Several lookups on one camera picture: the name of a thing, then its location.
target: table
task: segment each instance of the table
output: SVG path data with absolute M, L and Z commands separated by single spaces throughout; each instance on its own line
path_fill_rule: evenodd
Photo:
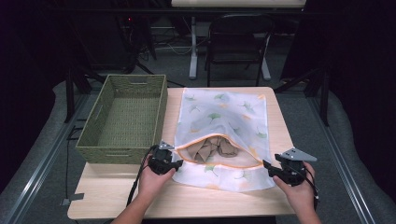
M 272 7 L 272 8 L 304 8 L 306 0 L 172 0 L 172 7 Z M 198 55 L 196 48 L 196 21 L 191 18 L 191 63 L 190 79 L 196 79 Z M 262 76 L 271 80 L 267 61 L 262 61 Z
M 272 89 L 244 87 L 210 90 L 264 94 L 267 99 L 269 142 L 273 161 L 276 161 L 275 153 L 293 147 Z M 182 92 L 182 88 L 168 89 L 163 140 L 169 144 L 174 143 Z M 273 165 L 280 167 L 278 162 L 273 162 Z M 138 168 L 137 164 L 86 163 L 76 189 L 76 194 L 84 193 L 84 198 L 71 202 L 67 215 L 71 219 L 116 217 L 125 208 Z M 293 213 L 285 194 L 278 187 L 237 193 L 200 189 L 171 180 L 148 209 L 145 218 L 248 217 Z

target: chair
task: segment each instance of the chair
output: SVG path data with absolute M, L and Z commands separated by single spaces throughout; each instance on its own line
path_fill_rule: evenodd
M 267 41 L 274 30 L 273 20 L 263 14 L 228 14 L 209 26 L 205 70 L 210 87 L 210 64 L 258 64 L 256 86 L 262 74 Z

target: basket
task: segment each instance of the basket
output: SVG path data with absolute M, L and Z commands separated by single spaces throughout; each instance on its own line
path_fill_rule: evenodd
M 162 139 L 167 94 L 165 75 L 109 75 L 76 149 L 90 163 L 140 164 Z

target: chair backrest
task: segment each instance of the chair backrest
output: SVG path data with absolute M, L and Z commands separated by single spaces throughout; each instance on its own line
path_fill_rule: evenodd
M 264 14 L 227 14 L 215 19 L 209 27 L 209 37 L 215 34 L 247 35 L 271 33 L 274 22 Z

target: brown cloth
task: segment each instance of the brown cloth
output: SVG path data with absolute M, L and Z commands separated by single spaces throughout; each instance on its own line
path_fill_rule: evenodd
M 187 147 L 187 151 L 195 161 L 204 163 L 216 151 L 222 157 L 235 157 L 238 153 L 238 148 L 231 145 L 227 139 L 214 136 Z

